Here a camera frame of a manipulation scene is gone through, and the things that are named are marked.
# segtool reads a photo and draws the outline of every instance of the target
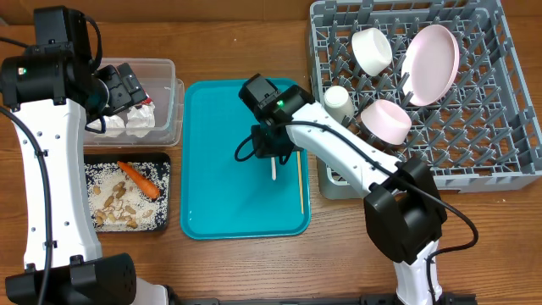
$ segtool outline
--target wooden surface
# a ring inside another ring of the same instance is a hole
[[[10,25],[31,25],[35,8],[65,5],[79,9],[98,22],[304,20],[312,2],[314,0],[130,0],[130,5],[125,5],[125,2],[109,0],[2,0],[0,18]],[[539,0],[501,2],[507,16],[542,14]]]
[[[542,117],[542,19],[508,19],[531,97]],[[107,57],[170,58],[186,86],[198,80],[240,79],[260,72],[290,77],[308,89],[304,21],[101,25]],[[34,41],[30,26],[0,28],[1,36]],[[0,59],[20,53],[0,45]],[[0,118],[0,278],[23,271],[26,204],[14,127]],[[173,163],[169,227],[163,233],[100,234],[103,254],[126,251],[137,274],[168,284],[181,297],[226,299],[359,296],[393,292],[391,262],[369,240],[360,200],[329,201],[319,194],[310,159],[312,221],[300,236],[239,241],[193,241],[179,226],[182,147],[165,149]],[[446,291],[478,294],[480,304],[542,300],[542,180],[522,191],[444,194],[480,230],[471,250],[439,258]],[[450,215],[443,247],[470,240]],[[8,304],[0,280],[0,304]]]

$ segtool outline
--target pink plate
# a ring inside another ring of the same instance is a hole
[[[440,100],[456,79],[459,47],[456,38],[442,25],[430,25],[412,40],[401,69],[410,74],[403,92],[413,92],[410,103],[427,106]]]

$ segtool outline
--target wooden table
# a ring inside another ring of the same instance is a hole
[[[542,117],[542,19],[510,17],[508,22],[531,97]],[[289,77],[309,89],[306,28],[304,21],[100,25],[105,56],[170,58],[186,86],[259,72]],[[0,28],[0,35],[34,42],[31,26]],[[0,58],[21,52],[17,47],[0,46]],[[23,271],[27,223],[19,144],[14,127],[4,117],[0,118],[0,139],[0,278],[4,278]],[[309,166],[312,221],[302,235],[193,241],[179,226],[182,147],[179,144],[164,151],[171,156],[174,172],[168,229],[100,234],[104,256],[128,252],[141,278],[168,284],[181,297],[354,297],[394,292],[395,271],[366,234],[362,202],[324,199],[318,191],[314,157]],[[480,242],[474,249],[439,257],[439,281],[444,289],[476,293],[480,304],[540,303],[542,180],[522,191],[446,193],[443,197],[472,218],[480,230]],[[441,246],[470,238],[469,229],[450,215]],[[0,304],[8,304],[0,282]]]

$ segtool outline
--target clear plastic container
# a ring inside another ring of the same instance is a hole
[[[175,65],[169,59],[104,58],[102,65],[130,64],[137,79],[154,101],[155,126],[150,128],[108,128],[115,137],[85,132],[86,147],[172,147],[179,143],[183,123],[185,86],[175,78]],[[118,116],[128,121],[126,110]],[[148,131],[143,137],[126,131]]]

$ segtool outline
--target wooden stick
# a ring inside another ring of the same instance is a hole
[[[301,154],[297,152],[297,174],[299,175],[299,198],[301,199],[301,213],[304,214],[303,207],[303,181],[301,179]]]

